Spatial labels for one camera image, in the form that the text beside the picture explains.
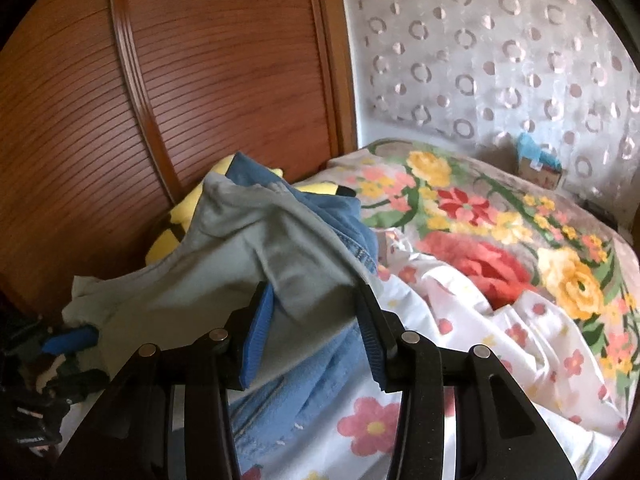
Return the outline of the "wooden wardrobe door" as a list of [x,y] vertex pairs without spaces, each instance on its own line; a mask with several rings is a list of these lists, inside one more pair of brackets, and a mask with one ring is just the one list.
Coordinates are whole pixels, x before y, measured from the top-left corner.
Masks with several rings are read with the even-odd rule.
[[217,160],[297,180],[355,122],[343,0],[37,0],[1,50],[2,294],[55,315]]

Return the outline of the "grey-green pants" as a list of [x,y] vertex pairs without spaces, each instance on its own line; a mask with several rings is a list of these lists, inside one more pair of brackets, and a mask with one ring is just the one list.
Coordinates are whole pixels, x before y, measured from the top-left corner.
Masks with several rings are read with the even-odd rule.
[[[101,361],[110,374],[147,342],[161,349],[192,344],[223,326],[232,311],[250,302],[257,284],[267,281],[248,242],[249,228],[258,221],[248,188],[210,174],[180,245],[114,280],[75,278],[64,323],[98,329]],[[361,282],[380,286],[375,274],[357,278],[354,289]]]

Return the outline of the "folded blue jeans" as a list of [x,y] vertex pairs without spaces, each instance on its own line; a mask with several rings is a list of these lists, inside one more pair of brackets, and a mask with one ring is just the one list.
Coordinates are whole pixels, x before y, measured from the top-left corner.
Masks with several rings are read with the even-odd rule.
[[248,242],[274,289],[257,382],[231,405],[235,451],[249,479],[329,411],[362,363],[352,290],[357,278],[375,274],[378,241],[349,188],[305,192],[242,153],[226,176],[250,190],[259,221]]

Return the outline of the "cardboard box with blue item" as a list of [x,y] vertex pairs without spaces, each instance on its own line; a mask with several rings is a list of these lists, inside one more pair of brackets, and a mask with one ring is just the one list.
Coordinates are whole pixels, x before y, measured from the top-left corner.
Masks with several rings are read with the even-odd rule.
[[545,190],[556,190],[564,172],[560,160],[544,150],[527,132],[520,134],[515,147],[518,176]]

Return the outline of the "floral pink blanket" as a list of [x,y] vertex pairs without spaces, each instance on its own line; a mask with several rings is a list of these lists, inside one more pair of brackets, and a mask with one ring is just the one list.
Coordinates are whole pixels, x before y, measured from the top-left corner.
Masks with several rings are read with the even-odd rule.
[[356,193],[380,270],[430,305],[445,344],[484,344],[536,403],[624,428],[639,388],[639,263],[551,191],[434,146],[380,141],[306,182]]

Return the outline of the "white strawberry flower bedsheet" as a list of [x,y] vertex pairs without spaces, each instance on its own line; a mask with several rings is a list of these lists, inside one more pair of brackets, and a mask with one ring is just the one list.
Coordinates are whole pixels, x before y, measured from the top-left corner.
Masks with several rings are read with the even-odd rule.
[[111,383],[65,479],[591,479],[627,413],[554,302],[493,309],[393,231],[373,276],[341,246],[189,234],[65,310]]

